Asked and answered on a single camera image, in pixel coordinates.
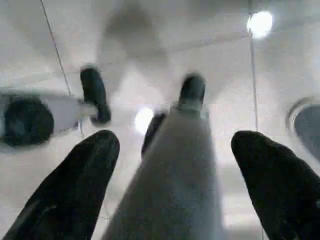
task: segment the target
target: white object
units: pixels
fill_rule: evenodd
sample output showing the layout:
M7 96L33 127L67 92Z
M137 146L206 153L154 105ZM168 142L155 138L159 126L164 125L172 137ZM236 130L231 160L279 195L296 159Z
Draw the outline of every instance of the white object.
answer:
M268 35L273 26L273 17L268 11L253 13L246 24L254 39L262 39Z
M135 129L142 135L145 135L153 117L154 112L150 108L145 107L141 109L134 120Z

